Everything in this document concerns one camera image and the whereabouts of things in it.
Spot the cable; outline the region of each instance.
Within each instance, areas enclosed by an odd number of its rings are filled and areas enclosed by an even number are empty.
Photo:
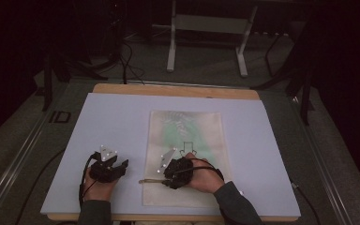
[[[315,217],[315,219],[317,220],[317,224],[318,224],[318,225],[321,225],[320,218],[318,217],[317,211],[315,211],[315,208],[312,206],[312,204],[311,204],[311,202],[309,201],[309,199],[307,198],[307,196],[304,194],[304,192],[302,191],[302,189],[301,189],[298,185],[296,185],[296,184],[294,183],[294,181],[293,181],[291,178],[289,178],[289,179],[291,180],[292,187],[293,187],[294,189],[297,189],[297,190],[300,192],[300,194],[302,195],[302,197],[306,200],[307,204],[308,204],[309,207],[311,208],[312,213],[314,213],[314,217]]]
[[[95,180],[87,189],[86,191],[83,193],[82,197],[84,198],[84,196],[86,195],[86,192],[97,182],[98,180]]]
[[[134,75],[134,77],[127,78],[127,80],[133,80],[133,79],[136,78],[137,80],[139,80],[140,82],[142,82],[143,85],[145,85],[143,79],[141,78],[141,76],[144,75],[145,71],[142,70],[141,68],[134,67],[134,66],[131,66],[131,65],[129,65],[129,64],[127,64],[127,67],[129,68],[130,72]],[[142,72],[142,74],[141,74],[141,75],[137,75],[136,72],[133,71],[134,68],[140,70],[140,71]]]
[[[189,158],[189,159],[191,159],[191,160],[199,160],[199,161],[205,162],[205,163],[209,164],[211,167],[215,168],[212,164],[210,164],[208,161],[205,161],[203,159],[196,158],[196,157],[195,158]]]
[[[29,198],[31,197],[32,192],[34,191],[35,186],[37,185],[37,181],[39,180],[40,176],[43,174],[43,172],[45,172],[46,168],[48,168],[48,166],[52,163],[53,160],[55,160],[58,156],[60,156],[62,153],[64,153],[64,151],[66,151],[66,149],[61,150],[60,152],[58,152],[56,155],[54,155],[46,164],[45,166],[42,168],[42,170],[39,172],[39,174],[37,175],[37,179],[34,181],[34,184],[31,186],[30,191],[28,192],[27,197],[25,198],[24,203],[22,204],[22,209],[20,210],[20,214],[17,216],[16,219],[16,225],[19,224],[20,219],[22,219],[22,215],[25,209],[25,206],[28,203]]]
[[[85,193],[83,191],[84,187],[83,187],[83,181],[86,177],[86,172],[87,172],[87,168],[89,167],[89,163],[92,159],[96,159],[96,153],[92,154],[89,159],[87,159],[86,164],[84,165],[84,169],[83,169],[83,173],[82,173],[82,180],[81,180],[81,184],[80,184],[80,189],[78,192],[78,201],[80,202],[80,207],[82,207],[83,205],[83,194]]]
[[[200,169],[207,169],[207,170],[211,170],[211,171],[214,171],[217,173],[217,171],[214,167],[191,167],[191,168],[185,169],[183,171],[174,172],[173,174],[184,173],[184,172],[188,172],[188,171],[196,171],[196,170],[200,170]]]
[[[123,41],[123,44],[126,45],[130,50],[130,55],[127,60],[125,60],[125,58],[122,55],[121,55],[121,57],[119,57],[119,59],[121,60],[121,63],[122,63],[123,70],[124,70],[122,73],[122,80],[123,80],[124,84],[128,84],[127,68],[128,68],[128,64],[130,62],[131,56],[133,55],[133,50],[131,49],[131,47],[128,44],[126,44],[125,41]]]

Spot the drawing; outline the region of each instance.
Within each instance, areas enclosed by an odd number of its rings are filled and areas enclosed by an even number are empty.
[[[170,148],[182,149],[173,158],[185,156],[188,152],[198,153],[198,158],[206,158],[211,164],[216,166],[216,159],[212,154],[201,129],[203,125],[198,118],[201,112],[173,112],[164,113],[163,122],[163,153]]]
[[[173,159],[188,152],[206,158],[220,169],[226,181],[232,180],[221,114],[219,112],[152,111],[144,179],[163,179],[162,157],[175,149]],[[142,185],[142,204],[182,207],[217,207],[212,195],[193,188],[171,189],[162,184]]]

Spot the sleeve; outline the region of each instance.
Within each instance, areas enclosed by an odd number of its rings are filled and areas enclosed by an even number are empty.
[[[253,205],[239,193],[233,182],[219,188],[214,196],[226,224],[263,224]]]
[[[78,225],[86,224],[111,225],[111,204],[107,201],[85,201],[78,218]]]

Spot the wooden table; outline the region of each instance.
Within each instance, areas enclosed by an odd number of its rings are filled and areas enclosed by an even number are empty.
[[[257,92],[253,91],[253,90],[212,88],[212,87],[154,86],[154,85],[131,85],[131,84],[124,85],[124,84],[100,83],[95,86],[93,93],[187,97],[187,98],[226,98],[226,99],[260,100]],[[71,148],[71,140],[68,144],[67,151],[69,148]],[[62,163],[63,163],[63,161],[68,160],[68,159],[66,159],[66,157],[67,156],[65,154],[63,156]],[[129,160],[129,166],[131,166],[132,163],[135,163],[134,159]],[[59,167],[57,174],[63,173],[65,171],[66,170],[61,170]],[[51,189],[52,188],[57,189],[57,187],[53,187],[53,184],[54,184],[54,180],[53,180]],[[78,216],[79,216],[78,213],[57,213],[57,212],[44,213],[44,211],[49,211],[49,210],[45,210],[44,206],[42,207],[41,213],[47,214],[48,218],[50,218],[52,220],[77,220],[78,219]],[[283,217],[283,216],[279,216],[279,217],[262,216],[261,218],[263,221],[295,221],[298,219],[298,217]],[[121,214],[121,213],[116,214],[115,213],[112,215],[112,220],[120,220],[120,221],[126,221],[126,220],[129,220],[129,221],[138,221],[138,220],[141,220],[141,221],[223,221],[223,218],[219,214],[215,214],[215,215],[176,215],[174,213],[174,214],[169,214],[169,215],[168,214],[158,215],[158,214],[151,214],[151,213],[145,212],[145,214],[142,214],[142,215],[141,214]]]

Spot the paper sheet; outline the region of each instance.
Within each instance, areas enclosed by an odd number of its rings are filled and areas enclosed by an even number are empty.
[[[232,180],[227,147],[219,112],[152,111],[150,115],[145,179],[164,179],[158,173],[162,155],[177,149],[174,159],[192,152],[197,158],[206,158]],[[201,193],[189,187],[171,189],[161,184],[143,184],[143,205],[218,207],[212,194]]]
[[[112,193],[113,214],[152,218],[156,215],[219,216],[219,210],[212,207],[143,205],[143,186],[138,182],[144,179],[151,111],[219,113],[236,187],[244,191],[262,217],[300,217],[261,101],[94,93],[84,102],[40,212],[52,217],[79,214],[78,193],[74,190],[79,188],[85,161],[104,144],[118,151],[118,162],[129,159],[127,174],[121,177]]]

